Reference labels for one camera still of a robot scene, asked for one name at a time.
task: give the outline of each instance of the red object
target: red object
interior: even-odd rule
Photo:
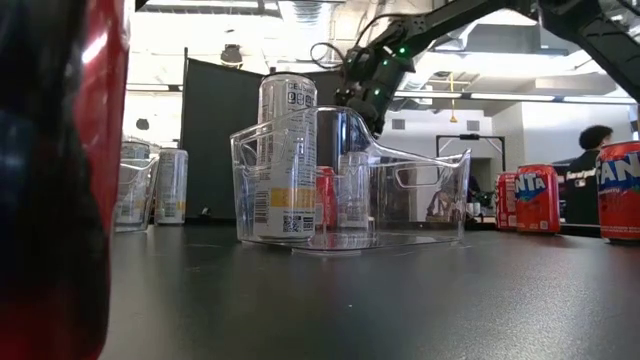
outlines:
[[[316,174],[316,226],[333,228],[338,223],[336,174],[329,166],[318,166]]]
[[[0,359],[95,360],[109,315],[133,8],[8,4],[0,74],[19,81],[0,89]]]
[[[596,160],[602,237],[640,240],[640,142],[605,146]]]
[[[551,165],[525,165],[516,178],[517,230],[560,231],[558,175]]]
[[[505,172],[496,179],[496,227],[516,229],[516,173]]]

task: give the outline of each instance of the dark hair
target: dark hair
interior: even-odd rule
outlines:
[[[580,133],[580,147],[585,150],[595,149],[602,144],[604,138],[611,136],[611,134],[613,134],[613,129],[608,126],[591,126]]]

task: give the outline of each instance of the fanta logo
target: fanta logo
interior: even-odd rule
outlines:
[[[633,152],[619,160],[596,161],[598,192],[634,190],[640,192],[640,159]]]
[[[531,201],[547,189],[544,180],[536,173],[524,173],[516,178],[516,199]]]

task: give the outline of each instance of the table surface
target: table surface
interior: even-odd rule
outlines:
[[[640,247],[475,232],[323,258],[151,227],[112,243],[102,360],[636,359]]]

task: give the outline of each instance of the clear container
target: clear container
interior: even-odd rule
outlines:
[[[157,175],[157,158],[120,160],[116,232],[147,230]]]
[[[309,116],[313,128],[301,131],[296,119]],[[435,159],[383,147],[342,107],[300,110],[230,139],[241,241],[327,253],[462,239],[470,150]],[[264,143],[273,144],[269,156]],[[317,166],[317,193],[308,196]],[[317,214],[326,196],[335,218]]]

